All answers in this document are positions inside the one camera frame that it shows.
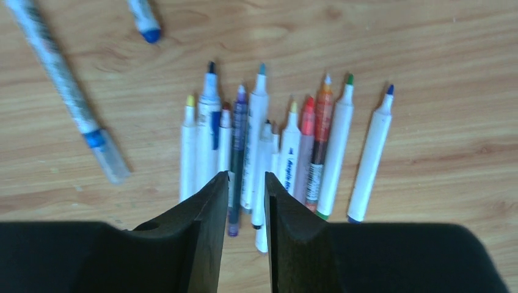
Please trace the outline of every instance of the red marker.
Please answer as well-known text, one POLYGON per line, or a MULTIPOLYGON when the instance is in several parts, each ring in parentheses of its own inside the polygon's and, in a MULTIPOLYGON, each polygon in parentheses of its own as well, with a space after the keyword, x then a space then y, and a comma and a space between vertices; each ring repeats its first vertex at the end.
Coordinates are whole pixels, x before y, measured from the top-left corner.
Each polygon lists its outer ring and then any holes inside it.
POLYGON ((324 169, 326 157, 327 139, 333 114, 333 92, 331 91, 331 77, 326 75, 322 91, 318 95, 316 104, 315 144, 308 175, 306 191, 306 207, 312 212, 316 211, 318 195, 320 194, 320 181, 324 169))
POLYGON ((301 145, 295 177, 295 191, 293 197, 304 204, 308 183, 308 174, 311 164, 313 143, 315 140, 315 100, 310 96, 304 106, 301 125, 301 145))

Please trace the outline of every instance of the clear pen cap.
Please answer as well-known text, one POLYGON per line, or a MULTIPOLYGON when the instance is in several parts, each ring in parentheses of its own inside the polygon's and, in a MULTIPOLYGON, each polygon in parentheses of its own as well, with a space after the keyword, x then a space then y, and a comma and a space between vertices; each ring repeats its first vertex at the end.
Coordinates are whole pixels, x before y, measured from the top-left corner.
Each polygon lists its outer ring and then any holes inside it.
POLYGON ((122 184, 130 176, 131 172, 128 170, 108 132, 102 129, 101 135, 104 138, 104 144, 91 148, 92 153, 99 165, 101 165, 108 180, 115 185, 122 184))

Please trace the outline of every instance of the wooden surface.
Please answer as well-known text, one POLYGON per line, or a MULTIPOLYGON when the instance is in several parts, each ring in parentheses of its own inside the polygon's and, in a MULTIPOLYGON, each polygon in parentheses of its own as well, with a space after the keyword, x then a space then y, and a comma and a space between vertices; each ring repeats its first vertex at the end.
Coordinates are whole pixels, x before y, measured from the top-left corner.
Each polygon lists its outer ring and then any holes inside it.
MULTIPOLYGON (((453 222, 518 291, 518 2, 157 0, 159 45, 124 1, 40 1, 132 177, 110 185, 10 13, 0 8, 0 220, 102 220, 133 229, 178 202, 188 94, 217 59, 222 97, 270 72, 270 118, 315 93, 325 68, 356 111, 331 221, 344 221, 373 109, 395 84, 393 124, 367 221, 453 222)), ((268 292, 249 218, 225 238, 221 292, 268 292)))

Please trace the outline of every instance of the wood grain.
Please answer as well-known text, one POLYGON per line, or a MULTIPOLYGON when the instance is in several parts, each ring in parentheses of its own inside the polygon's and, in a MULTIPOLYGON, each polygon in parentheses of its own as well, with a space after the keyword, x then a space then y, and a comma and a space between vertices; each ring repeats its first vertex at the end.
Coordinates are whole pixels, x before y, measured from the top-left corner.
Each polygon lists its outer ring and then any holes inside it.
MULTIPOLYGON (((178 202, 185 97, 217 59, 234 99, 268 64, 270 118, 315 93, 324 69, 354 73, 340 195, 344 221, 368 122, 387 82, 393 124, 367 220, 461 223, 518 291, 518 2, 156 0, 164 38, 146 44, 124 1, 39 1, 98 118, 133 175, 111 186, 10 13, 0 8, 0 220, 102 220, 134 228, 178 202)), ((249 218, 225 238, 221 292, 268 292, 249 218)))

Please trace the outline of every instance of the yellow marker tip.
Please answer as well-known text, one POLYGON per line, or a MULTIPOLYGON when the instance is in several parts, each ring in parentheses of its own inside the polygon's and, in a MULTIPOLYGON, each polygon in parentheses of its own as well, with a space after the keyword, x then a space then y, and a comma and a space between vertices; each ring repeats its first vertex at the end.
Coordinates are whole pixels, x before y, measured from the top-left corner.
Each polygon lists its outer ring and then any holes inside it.
POLYGON ((194 96, 193 95, 189 95, 187 97, 187 102, 186 102, 187 106, 189 107, 194 107, 194 96))
POLYGON ((290 112, 291 113, 296 113, 297 112, 297 102, 295 102, 295 101, 291 102, 290 112))

